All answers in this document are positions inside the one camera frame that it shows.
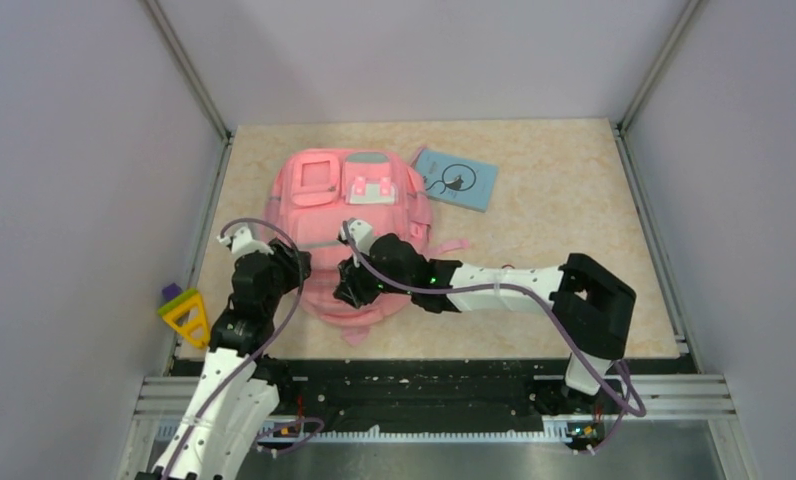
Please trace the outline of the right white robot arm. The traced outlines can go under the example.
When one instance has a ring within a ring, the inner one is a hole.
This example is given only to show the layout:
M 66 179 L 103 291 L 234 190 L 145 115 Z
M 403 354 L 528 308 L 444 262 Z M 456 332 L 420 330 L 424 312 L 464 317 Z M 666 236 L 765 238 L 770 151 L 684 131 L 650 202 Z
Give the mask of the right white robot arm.
M 571 253 L 556 267 L 513 269 L 428 259 L 395 234 L 343 232 L 351 250 L 338 265 L 334 297 L 356 309 L 406 295 L 434 313 L 515 312 L 546 316 L 571 350 L 563 404 L 586 412 L 608 391 L 604 376 L 624 358 L 637 295 L 592 257 Z

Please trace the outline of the light blue book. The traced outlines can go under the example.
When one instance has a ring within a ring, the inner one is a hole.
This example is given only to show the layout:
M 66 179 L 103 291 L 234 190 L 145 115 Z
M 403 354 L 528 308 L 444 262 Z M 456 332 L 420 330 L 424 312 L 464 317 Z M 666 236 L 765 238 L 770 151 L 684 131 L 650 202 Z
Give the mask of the light blue book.
M 421 148 L 411 162 L 424 180 L 431 200 L 486 212 L 499 167 L 429 148 Z

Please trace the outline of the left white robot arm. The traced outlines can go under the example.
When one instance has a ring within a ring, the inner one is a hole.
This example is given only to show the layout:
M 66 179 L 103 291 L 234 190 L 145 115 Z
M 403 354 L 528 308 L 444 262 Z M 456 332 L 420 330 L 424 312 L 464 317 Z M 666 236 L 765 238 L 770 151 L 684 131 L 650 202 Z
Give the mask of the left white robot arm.
M 282 297 L 300 293 L 310 275 L 310 256 L 278 238 L 231 247 L 231 292 L 212 326 L 196 389 L 168 446 L 138 479 L 234 479 L 268 416 L 293 404 L 291 382 L 254 374 L 278 336 Z

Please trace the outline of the pink student backpack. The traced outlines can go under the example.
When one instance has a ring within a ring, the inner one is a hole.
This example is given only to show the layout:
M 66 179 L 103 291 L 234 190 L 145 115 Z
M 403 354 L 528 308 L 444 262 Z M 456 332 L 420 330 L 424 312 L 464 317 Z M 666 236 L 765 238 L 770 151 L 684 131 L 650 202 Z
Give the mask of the pink student backpack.
M 375 235 L 396 234 L 430 257 L 468 247 L 465 239 L 431 244 L 432 206 L 423 177 L 398 154 L 381 150 L 315 148 L 293 154 L 281 167 L 264 218 L 311 255 L 312 274 L 301 305 L 360 344 L 372 325 L 408 306 L 407 296 L 386 294 L 355 309 L 333 296 L 338 265 L 351 250 L 338 237 L 344 223 L 361 220 Z

